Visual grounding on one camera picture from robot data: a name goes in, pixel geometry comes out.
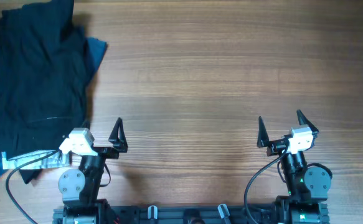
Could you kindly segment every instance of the wood grain surface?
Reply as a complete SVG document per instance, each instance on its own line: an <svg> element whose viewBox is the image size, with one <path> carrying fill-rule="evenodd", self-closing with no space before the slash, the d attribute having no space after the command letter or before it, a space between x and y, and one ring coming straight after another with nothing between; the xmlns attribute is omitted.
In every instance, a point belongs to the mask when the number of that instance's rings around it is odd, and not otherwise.
<svg viewBox="0 0 363 224"><path fill-rule="evenodd" d="M12 2L1 11L28 1L0 2ZM258 116L278 139L301 109L320 129L306 159L334 173L331 223L363 223L363 1L89 1L75 4L74 21L109 44L88 90L92 133L107 144L121 116L130 146L107 161L112 182L100 198L241 205L251 176L273 159L256 148ZM62 205L66 169L29 185L12 178L15 198L39 223ZM5 178L0 223L27 223ZM286 194L274 166L250 201Z"/></svg>

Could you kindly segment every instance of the wooden tabletop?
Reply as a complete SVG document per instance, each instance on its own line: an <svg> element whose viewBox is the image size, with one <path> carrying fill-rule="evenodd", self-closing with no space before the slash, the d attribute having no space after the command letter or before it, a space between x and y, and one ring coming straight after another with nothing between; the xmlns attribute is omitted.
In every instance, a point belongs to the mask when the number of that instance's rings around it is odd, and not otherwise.
<svg viewBox="0 0 363 224"><path fill-rule="evenodd" d="M121 116L129 143L107 161L112 182L99 198L241 205L249 179L273 159L256 147L258 117L279 139L301 109L320 130L307 161L334 173L331 223L363 223L363 1L92 1L75 4L74 20L109 44L88 91L92 133L108 144ZM12 178L15 198L39 223L62 205L57 181L67 169L28 185ZM27 223L7 196L6 175L0 223ZM249 198L287 194L273 166Z"/></svg>

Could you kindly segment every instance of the cable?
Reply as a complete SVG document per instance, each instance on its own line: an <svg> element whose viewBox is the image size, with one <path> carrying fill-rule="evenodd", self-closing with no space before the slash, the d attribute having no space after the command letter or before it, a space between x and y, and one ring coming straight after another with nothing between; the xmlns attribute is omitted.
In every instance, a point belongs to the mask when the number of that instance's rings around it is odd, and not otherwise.
<svg viewBox="0 0 363 224"><path fill-rule="evenodd" d="M253 181L256 179L256 177L258 177L264 170L266 170L267 168L269 168L270 166L272 166L274 163L278 162L279 160L281 160L285 155L287 155L286 152L284 152L282 155L280 155L278 158L274 159L273 161L271 161L269 164L265 165L263 168L261 168L259 171L257 171L257 173L255 175L253 175L253 177L249 180L248 185L246 186L245 189L245 194L244 194L244 198L243 198L243 204L245 206L245 210L247 215L249 216L250 219L252 219L252 221L256 224L258 224L256 222L256 220L252 217L252 214L249 211L249 207L248 207L248 191L249 188L251 186L251 184L253 183Z"/></svg>
<svg viewBox="0 0 363 224"><path fill-rule="evenodd" d="M21 211L21 213L33 224L37 224L37 222L35 220L33 220L23 209L22 207L18 204L17 200L15 200L14 196L12 196L12 193L11 191L9 190L9 179L11 178L11 176L13 174L15 174L15 172L17 172L19 169L29 165L29 164L32 164L32 163L35 163L35 162L38 162L38 161L41 161L43 159L46 159L50 156L53 156L55 153L59 152L60 150L57 149L55 150L54 152L51 152L50 154L46 155L46 156L43 156L41 158L38 158L38 159L35 159L33 161L29 161L29 162L26 162L25 164L22 164L20 165L19 167L16 167L13 171L11 171L9 174L8 174L8 177L6 179L6 190L7 190L7 194L9 196L9 198L11 198L12 202L14 202L14 205L19 209L19 211Z"/></svg>
<svg viewBox="0 0 363 224"><path fill-rule="evenodd" d="M108 169L108 166L106 164L104 164L104 167L109 175L109 182L107 184L101 184L100 187L106 187L109 185L109 183L111 182L111 173L109 173L109 169Z"/></svg>
<svg viewBox="0 0 363 224"><path fill-rule="evenodd" d="M280 170L280 164L281 164L281 161L278 161L278 163L276 164L276 169L278 170L278 174L280 175L282 182L286 183L286 180L283 178L281 170Z"/></svg>

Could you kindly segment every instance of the wooden table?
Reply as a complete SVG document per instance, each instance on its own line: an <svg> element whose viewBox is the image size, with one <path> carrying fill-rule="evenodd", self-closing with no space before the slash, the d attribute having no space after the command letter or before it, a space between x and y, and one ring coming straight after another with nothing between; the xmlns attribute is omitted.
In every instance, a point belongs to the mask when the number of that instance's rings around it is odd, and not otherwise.
<svg viewBox="0 0 363 224"><path fill-rule="evenodd" d="M100 198L241 205L251 176L273 159L256 148L258 116L278 139L301 109L320 129L306 159L334 173L331 223L363 223L363 1L93 1L76 3L74 14L109 44L88 91L92 133L107 144L121 116L130 146L107 161L112 183ZM57 181L66 169L29 185L12 178L15 198L39 223L62 205ZM0 223L27 223L5 178ZM274 166L250 201L286 194Z"/></svg>

